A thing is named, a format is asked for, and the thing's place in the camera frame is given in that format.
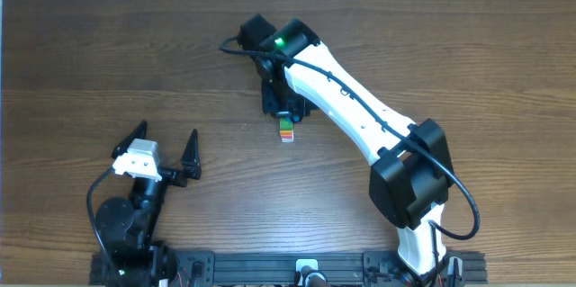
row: wood grain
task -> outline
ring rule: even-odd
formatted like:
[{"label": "wood grain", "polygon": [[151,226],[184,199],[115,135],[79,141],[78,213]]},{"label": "wood grain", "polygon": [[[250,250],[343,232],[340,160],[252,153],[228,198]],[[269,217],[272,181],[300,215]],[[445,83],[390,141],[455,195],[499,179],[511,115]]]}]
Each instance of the wood grain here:
[{"label": "wood grain", "polygon": [[[158,224],[174,247],[397,246],[354,144],[316,112],[282,145],[249,59],[217,50],[254,13],[304,20],[378,98],[443,126],[482,215],[449,247],[485,252],[492,283],[574,283],[576,0],[4,0],[3,283],[86,283],[87,188],[142,119],[169,165],[200,131],[202,180]],[[443,222],[471,225],[456,191]]]}]

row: wooden table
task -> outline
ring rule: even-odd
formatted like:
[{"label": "wooden table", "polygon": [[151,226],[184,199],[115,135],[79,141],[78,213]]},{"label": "wooden table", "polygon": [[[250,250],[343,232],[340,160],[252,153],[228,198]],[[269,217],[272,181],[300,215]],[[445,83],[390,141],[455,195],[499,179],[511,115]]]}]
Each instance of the wooden table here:
[{"label": "wooden table", "polygon": [[[202,180],[169,189],[158,225],[173,247],[397,246],[352,141],[315,112],[281,144],[252,62],[217,50],[255,13],[302,19],[378,98],[441,124],[482,215],[445,243],[485,252],[492,283],[576,280],[576,0],[4,0],[4,283],[87,282],[86,191],[142,119],[169,166],[200,132]],[[451,190],[445,226],[471,220]]]}]

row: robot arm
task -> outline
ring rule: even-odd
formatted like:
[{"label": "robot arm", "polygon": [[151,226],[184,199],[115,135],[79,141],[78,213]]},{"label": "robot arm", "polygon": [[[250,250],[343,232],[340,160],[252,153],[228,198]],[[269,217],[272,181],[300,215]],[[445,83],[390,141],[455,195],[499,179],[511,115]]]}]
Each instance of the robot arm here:
[{"label": "robot arm", "polygon": [[[440,234],[434,234],[434,243],[428,223],[440,223],[452,183],[419,154],[400,160],[406,147],[398,135],[412,140],[452,171],[442,129],[431,120],[416,125],[380,102],[336,62],[318,35],[300,21],[294,20],[276,31],[257,15],[241,26],[235,39],[245,54],[221,49],[255,61],[263,79],[264,113],[301,121],[311,110],[320,108],[360,148],[371,167],[370,197],[398,229],[400,258],[416,275],[429,275],[446,248]],[[310,66],[328,71],[333,77]],[[353,92],[352,97],[346,90]],[[351,99],[355,97],[365,105]],[[396,134],[383,130],[367,108]]]}]

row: tabletop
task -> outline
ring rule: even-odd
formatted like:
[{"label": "tabletop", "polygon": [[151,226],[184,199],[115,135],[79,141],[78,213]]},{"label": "tabletop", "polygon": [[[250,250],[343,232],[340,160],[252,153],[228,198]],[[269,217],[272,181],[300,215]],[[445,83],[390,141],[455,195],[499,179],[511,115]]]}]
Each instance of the tabletop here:
[{"label": "tabletop", "polygon": [[[576,0],[4,0],[3,283],[86,283],[86,191],[148,121],[178,166],[198,129],[202,179],[169,188],[157,228],[217,252],[394,250],[370,167],[322,112],[283,144],[249,58],[219,43],[256,13],[298,18],[376,97],[445,130],[482,224],[448,247],[492,283],[569,283],[576,268]],[[115,176],[94,206],[125,196]],[[445,227],[472,216],[454,189]]]}]

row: small colorful object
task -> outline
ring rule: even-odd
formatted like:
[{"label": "small colorful object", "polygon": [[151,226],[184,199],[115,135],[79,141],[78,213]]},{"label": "small colorful object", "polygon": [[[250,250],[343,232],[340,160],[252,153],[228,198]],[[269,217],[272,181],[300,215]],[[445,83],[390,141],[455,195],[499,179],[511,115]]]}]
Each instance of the small colorful object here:
[{"label": "small colorful object", "polygon": [[294,142],[294,123],[290,119],[280,119],[280,138],[283,143]]}]

